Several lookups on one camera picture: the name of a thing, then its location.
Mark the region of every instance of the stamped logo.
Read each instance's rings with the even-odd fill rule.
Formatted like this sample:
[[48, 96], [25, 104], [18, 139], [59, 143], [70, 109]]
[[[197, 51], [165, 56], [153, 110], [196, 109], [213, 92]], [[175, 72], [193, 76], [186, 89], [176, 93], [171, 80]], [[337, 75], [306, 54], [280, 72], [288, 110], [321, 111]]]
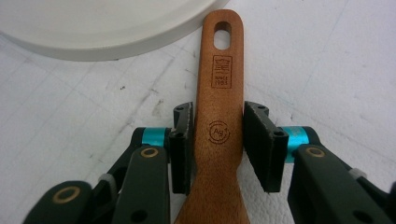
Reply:
[[230, 89], [232, 84], [233, 57], [213, 56], [212, 88]]
[[221, 145], [227, 142], [230, 137], [228, 125], [221, 120], [213, 121], [209, 124], [209, 141]]

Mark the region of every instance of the circular logo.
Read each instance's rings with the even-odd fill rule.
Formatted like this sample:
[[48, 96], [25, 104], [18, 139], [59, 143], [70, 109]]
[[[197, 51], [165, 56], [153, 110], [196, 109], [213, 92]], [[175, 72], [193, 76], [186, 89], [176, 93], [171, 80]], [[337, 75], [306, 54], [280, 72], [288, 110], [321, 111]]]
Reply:
[[213, 121], [209, 124], [209, 141], [214, 144], [223, 144], [230, 137], [228, 126], [221, 120]]

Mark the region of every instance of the wooden utensil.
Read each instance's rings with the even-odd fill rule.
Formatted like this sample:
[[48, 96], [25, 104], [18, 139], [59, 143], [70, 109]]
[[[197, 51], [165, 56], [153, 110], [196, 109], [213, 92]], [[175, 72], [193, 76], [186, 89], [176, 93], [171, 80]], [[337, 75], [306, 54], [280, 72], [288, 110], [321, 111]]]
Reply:
[[[227, 49], [214, 45], [218, 30], [230, 34]], [[243, 92], [242, 21], [231, 10], [211, 12], [201, 41], [194, 134], [197, 175], [177, 224], [249, 223], [236, 178], [243, 150]]]

